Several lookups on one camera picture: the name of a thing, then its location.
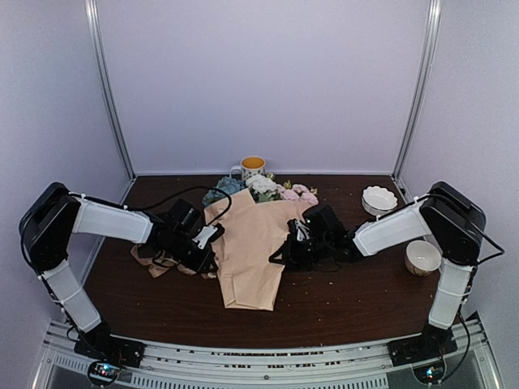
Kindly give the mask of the green and tan wrapping paper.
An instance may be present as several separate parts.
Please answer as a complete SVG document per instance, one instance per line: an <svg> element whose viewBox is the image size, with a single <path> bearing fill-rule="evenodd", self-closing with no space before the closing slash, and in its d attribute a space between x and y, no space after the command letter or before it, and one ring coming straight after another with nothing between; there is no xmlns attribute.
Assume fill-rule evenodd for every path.
<svg viewBox="0 0 519 389"><path fill-rule="evenodd" d="M288 221L301 220L310 205L289 200L256 203L249 190L232 194L231 200L204 209L211 220L230 206L217 221L225 232L212 244L224 306L272 311L284 267L270 263L269 257L285 243Z"/></svg>

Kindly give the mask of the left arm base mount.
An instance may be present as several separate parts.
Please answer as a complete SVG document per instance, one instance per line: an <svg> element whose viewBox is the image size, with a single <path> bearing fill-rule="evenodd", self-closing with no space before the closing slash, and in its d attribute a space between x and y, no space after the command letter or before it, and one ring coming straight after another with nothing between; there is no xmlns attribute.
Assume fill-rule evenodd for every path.
<svg viewBox="0 0 519 389"><path fill-rule="evenodd" d="M145 344L137 340L118 338L111 334L109 324L102 319L91 331L78 332L74 351L111 365L139 368Z"/></svg>

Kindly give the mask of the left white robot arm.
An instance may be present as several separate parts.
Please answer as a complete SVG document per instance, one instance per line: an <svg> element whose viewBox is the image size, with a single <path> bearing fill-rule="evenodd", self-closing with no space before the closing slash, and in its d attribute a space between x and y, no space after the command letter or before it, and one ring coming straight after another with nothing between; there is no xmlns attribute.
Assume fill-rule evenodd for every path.
<svg viewBox="0 0 519 389"><path fill-rule="evenodd" d="M103 318L70 265L79 242L114 239L158 250L195 273L212 270L212 244L225 232L220 211L202 222L201 212L181 193L146 206L130 206L74 192L50 183L19 222L26 263L73 325L87 333L86 348L100 360L117 351L116 341L101 329Z"/></svg>

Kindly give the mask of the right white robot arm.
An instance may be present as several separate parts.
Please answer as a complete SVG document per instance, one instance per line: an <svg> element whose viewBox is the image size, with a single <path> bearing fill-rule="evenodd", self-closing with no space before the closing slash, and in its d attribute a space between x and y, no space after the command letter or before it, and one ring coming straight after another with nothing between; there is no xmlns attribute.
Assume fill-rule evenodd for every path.
<svg viewBox="0 0 519 389"><path fill-rule="evenodd" d="M478 266L486 216L446 182L399 210L346 229L326 204L308 208L289 221L285 242L269 261L291 270L310 271L322 259L354 263L401 243L431 236L440 247L440 281L428 316L429 328L416 339L421 357L435 356L469 294Z"/></svg>

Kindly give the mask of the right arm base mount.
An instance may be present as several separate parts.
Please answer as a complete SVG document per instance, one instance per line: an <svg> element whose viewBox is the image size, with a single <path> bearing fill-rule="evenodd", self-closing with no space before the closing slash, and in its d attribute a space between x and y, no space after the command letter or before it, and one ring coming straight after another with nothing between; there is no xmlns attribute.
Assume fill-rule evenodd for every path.
<svg viewBox="0 0 519 389"><path fill-rule="evenodd" d="M424 324L419 335L392 340L387 346L393 366L414 364L457 351L452 328L442 329L429 323Z"/></svg>

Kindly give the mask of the beige ribbon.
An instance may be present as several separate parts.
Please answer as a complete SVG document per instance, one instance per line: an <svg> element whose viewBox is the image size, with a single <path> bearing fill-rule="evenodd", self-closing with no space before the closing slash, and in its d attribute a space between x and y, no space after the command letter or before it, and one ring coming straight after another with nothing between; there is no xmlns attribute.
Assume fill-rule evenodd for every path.
<svg viewBox="0 0 519 389"><path fill-rule="evenodd" d="M144 244L136 244L131 249L132 257L148 269L152 278L164 275L170 269L177 269L184 275L195 276L196 272L174 260L164 250L157 250Z"/></svg>

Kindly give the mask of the white mug with orange inside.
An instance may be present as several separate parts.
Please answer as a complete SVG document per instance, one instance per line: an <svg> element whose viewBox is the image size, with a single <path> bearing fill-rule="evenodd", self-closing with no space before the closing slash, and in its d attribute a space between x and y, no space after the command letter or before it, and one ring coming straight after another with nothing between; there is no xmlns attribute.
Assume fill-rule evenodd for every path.
<svg viewBox="0 0 519 389"><path fill-rule="evenodd" d="M229 177L238 177L241 181L255 175L265 175L266 161L259 156L247 156L239 165L233 166L229 171Z"/></svg>

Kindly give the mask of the blue hydrangea fake flower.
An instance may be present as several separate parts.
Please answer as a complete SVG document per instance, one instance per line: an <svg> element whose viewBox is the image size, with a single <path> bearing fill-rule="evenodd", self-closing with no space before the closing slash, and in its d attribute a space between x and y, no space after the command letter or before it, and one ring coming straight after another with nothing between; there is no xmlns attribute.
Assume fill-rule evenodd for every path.
<svg viewBox="0 0 519 389"><path fill-rule="evenodd" d="M239 191L244 190L245 188L246 185L244 181L225 176L217 182L213 189L206 193L202 199L202 204L204 207L208 207L211 204L225 198L227 195L234 195Z"/></svg>

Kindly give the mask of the white fake flower bunch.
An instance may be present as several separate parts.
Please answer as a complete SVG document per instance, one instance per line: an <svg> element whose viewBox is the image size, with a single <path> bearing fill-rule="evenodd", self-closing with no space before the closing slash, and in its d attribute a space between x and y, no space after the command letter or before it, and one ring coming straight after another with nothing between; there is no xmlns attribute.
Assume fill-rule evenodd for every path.
<svg viewBox="0 0 519 389"><path fill-rule="evenodd" d="M245 181L245 185L257 203L266 203L281 199L280 186L270 177L256 174L250 176Z"/></svg>

